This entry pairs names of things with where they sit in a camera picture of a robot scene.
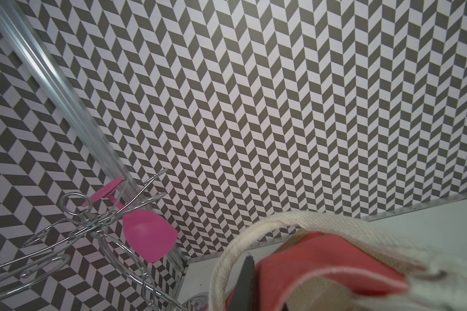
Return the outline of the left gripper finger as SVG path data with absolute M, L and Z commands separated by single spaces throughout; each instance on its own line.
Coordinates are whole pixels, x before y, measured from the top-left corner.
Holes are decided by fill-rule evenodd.
M 254 310 L 255 262 L 251 255 L 245 258 L 228 311 Z

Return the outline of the burlap red striped tote bag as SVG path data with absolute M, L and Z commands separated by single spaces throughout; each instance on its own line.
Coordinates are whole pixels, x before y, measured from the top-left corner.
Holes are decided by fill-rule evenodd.
M 255 262 L 254 310 L 467 310 L 467 261 L 362 220 L 309 211 L 269 216 L 235 238 L 211 276 L 210 310 L 228 310 L 240 256 L 292 225 L 306 234 Z

